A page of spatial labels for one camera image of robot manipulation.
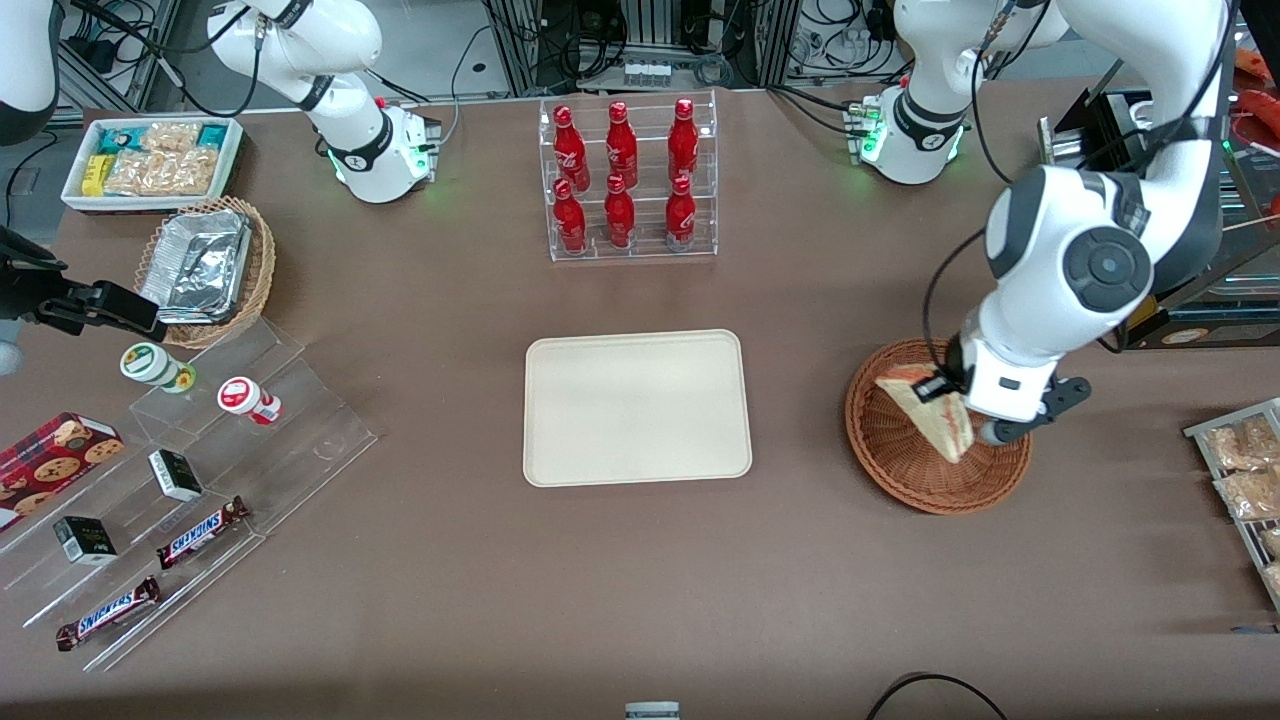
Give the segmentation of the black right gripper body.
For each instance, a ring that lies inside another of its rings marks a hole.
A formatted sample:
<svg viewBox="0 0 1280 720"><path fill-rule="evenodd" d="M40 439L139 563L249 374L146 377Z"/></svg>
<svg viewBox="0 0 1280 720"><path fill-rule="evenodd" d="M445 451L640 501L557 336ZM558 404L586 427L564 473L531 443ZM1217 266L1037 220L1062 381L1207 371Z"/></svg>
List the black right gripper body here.
<svg viewBox="0 0 1280 720"><path fill-rule="evenodd" d="M91 284L69 281L60 272L44 269L1 270L1 319L45 324L78 336L86 325L100 325L90 313L95 293Z"/></svg>

